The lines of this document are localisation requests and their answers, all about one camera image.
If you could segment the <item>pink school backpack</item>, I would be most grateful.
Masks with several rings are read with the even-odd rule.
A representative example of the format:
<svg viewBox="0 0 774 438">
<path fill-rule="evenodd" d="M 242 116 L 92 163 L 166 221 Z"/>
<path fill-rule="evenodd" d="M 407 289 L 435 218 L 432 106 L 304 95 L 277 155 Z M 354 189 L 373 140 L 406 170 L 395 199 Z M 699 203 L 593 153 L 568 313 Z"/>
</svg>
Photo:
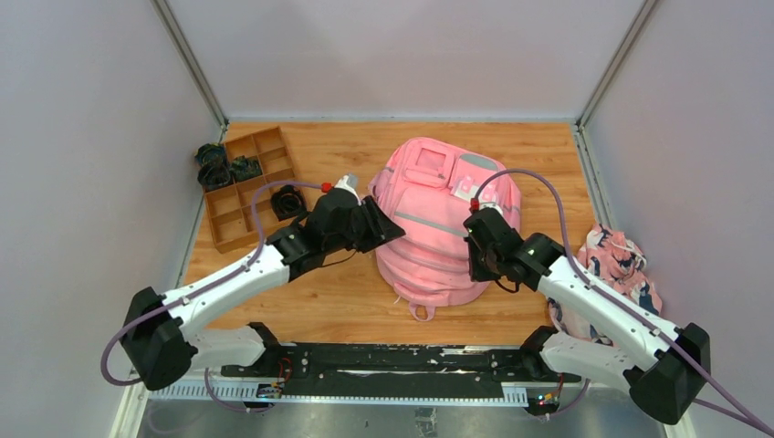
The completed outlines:
<svg viewBox="0 0 774 438">
<path fill-rule="evenodd" d="M 477 299 L 487 282 L 469 275 L 463 222 L 472 198 L 497 203 L 506 221 L 521 225 L 521 192 L 504 165 L 485 155 L 427 137 L 400 146 L 369 184 L 386 215 L 406 235 L 376 249 L 377 267 L 411 315 L 426 322 L 438 308 Z"/>
</svg>

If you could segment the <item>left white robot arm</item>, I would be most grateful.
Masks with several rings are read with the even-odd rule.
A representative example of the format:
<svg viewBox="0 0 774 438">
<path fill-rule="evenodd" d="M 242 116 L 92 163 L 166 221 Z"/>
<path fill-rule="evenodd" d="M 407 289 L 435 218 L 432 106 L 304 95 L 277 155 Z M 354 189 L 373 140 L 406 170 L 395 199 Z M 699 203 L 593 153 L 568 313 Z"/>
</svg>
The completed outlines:
<svg viewBox="0 0 774 438">
<path fill-rule="evenodd" d="M 404 237 L 404 230 L 366 196 L 332 188 L 309 212 L 259 240 L 246 257 L 187 287 L 157 293 L 146 287 L 131 299 L 117 340 L 150 391 L 189 370 L 247 366 L 272 375 L 279 352 L 252 327 L 210 330 L 215 319 L 249 298 L 321 268 L 338 251 L 369 253 Z"/>
</svg>

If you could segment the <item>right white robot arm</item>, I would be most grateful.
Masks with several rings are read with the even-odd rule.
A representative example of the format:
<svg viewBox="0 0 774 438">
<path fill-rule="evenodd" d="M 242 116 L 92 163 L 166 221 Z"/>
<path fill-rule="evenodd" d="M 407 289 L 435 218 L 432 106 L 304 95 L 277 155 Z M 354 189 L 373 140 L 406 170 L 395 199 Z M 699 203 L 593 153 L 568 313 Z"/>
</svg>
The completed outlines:
<svg viewBox="0 0 774 438">
<path fill-rule="evenodd" d="M 574 308 L 613 342 L 605 346 L 540 327 L 523 344 L 527 377 L 581 376 L 628 394 L 658 422 L 680 422 L 711 372 L 710 338 L 703 328 L 695 323 L 681 328 L 638 307 L 579 267 L 550 237 L 522 238 L 494 208 L 472 209 L 464 227 L 472 280 L 505 278 L 539 292 Z"/>
</svg>

